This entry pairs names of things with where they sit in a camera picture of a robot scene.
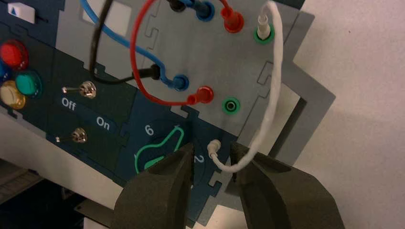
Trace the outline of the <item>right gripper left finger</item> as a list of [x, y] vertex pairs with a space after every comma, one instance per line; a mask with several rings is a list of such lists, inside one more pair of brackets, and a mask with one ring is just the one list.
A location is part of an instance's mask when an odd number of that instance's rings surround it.
[[184, 229], [194, 178], [194, 145], [187, 143], [126, 183], [112, 229]]

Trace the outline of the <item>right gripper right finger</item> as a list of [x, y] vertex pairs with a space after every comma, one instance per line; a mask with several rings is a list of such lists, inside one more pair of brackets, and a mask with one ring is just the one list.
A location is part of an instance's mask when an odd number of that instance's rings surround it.
[[311, 174], [257, 153], [232, 174], [249, 229], [343, 229], [331, 193]]

